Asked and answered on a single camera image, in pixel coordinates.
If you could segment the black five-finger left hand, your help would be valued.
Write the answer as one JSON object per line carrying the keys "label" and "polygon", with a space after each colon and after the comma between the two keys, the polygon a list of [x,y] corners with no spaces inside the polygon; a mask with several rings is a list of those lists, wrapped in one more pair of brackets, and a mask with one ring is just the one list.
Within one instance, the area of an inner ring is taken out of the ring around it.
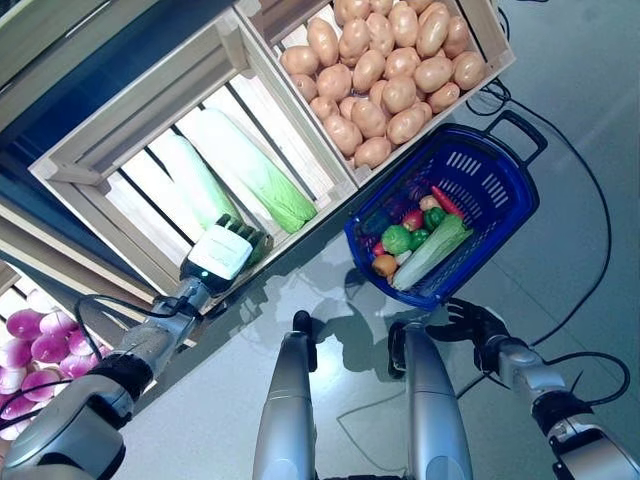
{"label": "black five-finger left hand", "polygon": [[269,252],[273,238],[224,213],[209,226],[180,265],[180,280],[199,281],[211,297],[231,288],[236,278]]}

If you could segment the black five-finger right hand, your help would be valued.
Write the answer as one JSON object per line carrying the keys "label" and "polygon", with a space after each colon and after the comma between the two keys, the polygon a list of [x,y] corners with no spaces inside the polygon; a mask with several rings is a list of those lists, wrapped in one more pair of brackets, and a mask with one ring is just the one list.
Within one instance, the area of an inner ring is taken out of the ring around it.
{"label": "black five-finger right hand", "polygon": [[482,372],[498,372],[499,344],[509,337],[502,320],[485,307],[459,298],[446,306],[449,323],[440,327],[442,341],[470,340],[476,367]]}

